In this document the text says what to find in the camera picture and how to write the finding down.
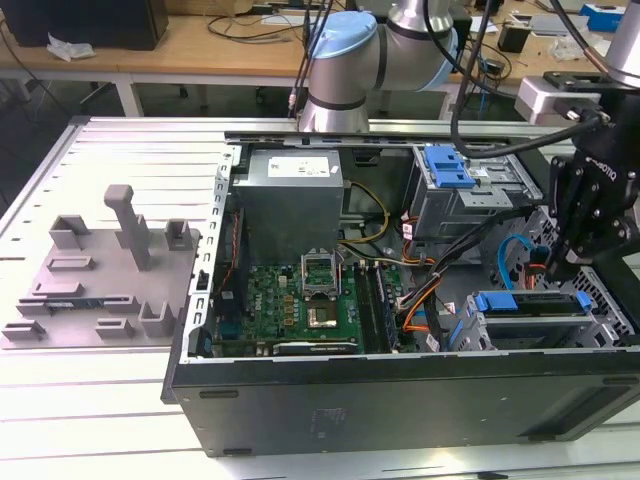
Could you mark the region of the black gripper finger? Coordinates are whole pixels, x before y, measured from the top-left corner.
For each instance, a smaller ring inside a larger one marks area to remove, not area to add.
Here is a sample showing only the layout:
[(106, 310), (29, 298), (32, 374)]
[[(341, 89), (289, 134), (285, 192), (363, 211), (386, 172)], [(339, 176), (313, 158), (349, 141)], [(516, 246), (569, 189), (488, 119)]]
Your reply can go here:
[(547, 260), (548, 265), (562, 263), (576, 236), (574, 215), (579, 210), (583, 170), (575, 168), (570, 156), (554, 156), (550, 169), (548, 214), (555, 220), (556, 240)]
[(612, 193), (601, 189), (557, 191), (549, 207), (556, 239), (546, 260), (546, 278), (571, 280), (584, 265), (639, 239), (639, 229)]

